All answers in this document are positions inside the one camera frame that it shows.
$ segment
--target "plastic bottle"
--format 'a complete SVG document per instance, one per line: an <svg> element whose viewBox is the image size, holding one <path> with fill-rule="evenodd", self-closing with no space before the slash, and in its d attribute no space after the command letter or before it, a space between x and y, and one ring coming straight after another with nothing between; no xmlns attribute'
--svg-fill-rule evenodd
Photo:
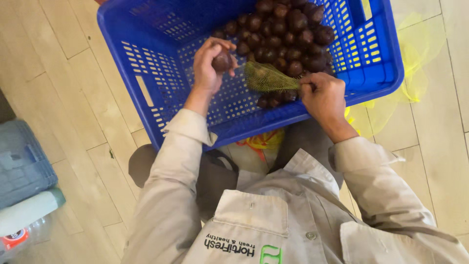
<svg viewBox="0 0 469 264"><path fill-rule="evenodd" d="M50 216L45 216L18 232L0 238L0 264L7 263L20 251L49 239Z"/></svg>

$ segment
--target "blue plastic crate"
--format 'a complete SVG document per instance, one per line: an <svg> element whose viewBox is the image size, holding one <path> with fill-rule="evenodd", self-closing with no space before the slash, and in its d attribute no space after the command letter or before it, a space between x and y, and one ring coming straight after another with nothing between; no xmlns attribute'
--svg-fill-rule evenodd
<svg viewBox="0 0 469 264"><path fill-rule="evenodd" d="M101 6L99 26L155 148L194 83L194 53L213 28L254 11L255 2L109 0ZM347 84L347 105L395 91L404 70L389 0L370 0L373 16L368 20L360 0L312 2L325 5L323 24L335 30L329 48L333 68ZM244 57L238 60L246 63ZM224 76L209 107L208 127L218 135L213 148L310 118L300 101L268 110L257 107L259 94L247 87L243 67L235 72L234 78ZM139 83L146 86L147 99Z"/></svg>
<svg viewBox="0 0 469 264"><path fill-rule="evenodd" d="M45 191L57 181L26 122L0 124L0 209Z"/></svg>

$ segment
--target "shirt pocket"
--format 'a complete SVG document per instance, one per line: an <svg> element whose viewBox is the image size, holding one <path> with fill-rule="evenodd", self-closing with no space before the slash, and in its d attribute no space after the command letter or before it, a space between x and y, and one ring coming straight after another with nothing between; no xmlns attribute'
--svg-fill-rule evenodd
<svg viewBox="0 0 469 264"><path fill-rule="evenodd" d="M225 190L213 222L288 237L288 205L279 197Z"/></svg>
<svg viewBox="0 0 469 264"><path fill-rule="evenodd" d="M340 226L346 264L434 264L433 253L412 238L355 222Z"/></svg>

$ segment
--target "man's right hand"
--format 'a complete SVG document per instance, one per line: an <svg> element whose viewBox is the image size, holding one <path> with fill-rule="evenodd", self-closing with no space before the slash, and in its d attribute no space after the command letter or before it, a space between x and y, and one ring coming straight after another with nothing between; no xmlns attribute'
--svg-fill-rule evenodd
<svg viewBox="0 0 469 264"><path fill-rule="evenodd" d="M344 81L320 72L307 75L299 84L306 110L319 122L334 144L358 136L344 116Z"/></svg>

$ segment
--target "crate handle hole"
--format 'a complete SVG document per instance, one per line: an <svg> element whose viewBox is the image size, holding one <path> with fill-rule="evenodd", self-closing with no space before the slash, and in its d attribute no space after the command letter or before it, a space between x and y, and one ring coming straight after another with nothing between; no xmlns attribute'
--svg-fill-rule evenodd
<svg viewBox="0 0 469 264"><path fill-rule="evenodd" d="M144 94L145 100L147 101L147 104L149 107L153 107L153 101L151 100L150 94L148 93L148 89L146 88L144 79L140 75L135 75L135 78L137 79L138 85L140 86L140 90L142 90L142 93Z"/></svg>

